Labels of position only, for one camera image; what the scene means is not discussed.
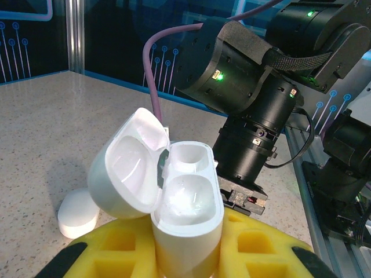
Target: granite countertop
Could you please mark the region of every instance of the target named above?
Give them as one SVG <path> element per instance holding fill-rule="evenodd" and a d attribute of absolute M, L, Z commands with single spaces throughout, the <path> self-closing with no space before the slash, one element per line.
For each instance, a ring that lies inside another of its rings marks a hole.
<path fill-rule="evenodd" d="M 113 133 L 150 97 L 73 72 L 0 86 L 0 277 L 33 277 L 71 241 L 58 229 L 65 195 L 86 186 L 89 166 Z M 213 145 L 225 118 L 161 100 L 171 140 Z M 278 157 L 290 158 L 285 136 Z M 257 184 L 268 195 L 252 215 L 311 244 L 291 165 L 263 168 Z M 113 218 L 101 211 L 98 226 Z"/>

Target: purple cable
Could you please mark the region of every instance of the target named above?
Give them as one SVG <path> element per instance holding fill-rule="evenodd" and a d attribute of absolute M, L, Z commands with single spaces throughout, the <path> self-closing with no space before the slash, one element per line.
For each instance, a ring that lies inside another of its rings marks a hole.
<path fill-rule="evenodd" d="M 229 19 L 233 20 L 242 20 L 250 16 L 254 16 L 266 9 L 269 9 L 273 7 L 274 5 L 282 2 L 283 0 L 271 0 L 255 9 L 252 9 L 248 12 L 238 14 L 236 16 L 229 17 Z M 152 102 L 152 108 L 153 108 L 153 114 L 156 116 L 156 118 L 162 123 L 162 115 L 161 115 L 161 108 L 160 108 L 160 102 L 158 98 L 157 93 L 157 87 L 155 84 L 155 79 L 153 77 L 152 68 L 151 68 L 151 62 L 150 62 L 150 51 L 152 45 L 158 41 L 159 39 L 179 33 L 179 32 L 186 32 L 186 31 L 193 31 L 193 30 L 199 30 L 201 29 L 203 23 L 197 23 L 197 24 L 190 24 L 190 25 L 183 25 L 183 26 L 177 26 L 168 28 L 165 30 L 162 30 L 156 34 L 154 34 L 152 37 L 149 38 L 149 40 L 146 42 L 146 44 L 143 47 L 143 67 L 144 72 L 146 75 L 146 80 L 148 84 L 148 88 L 150 90 L 150 96 L 151 96 L 151 102 Z"/>

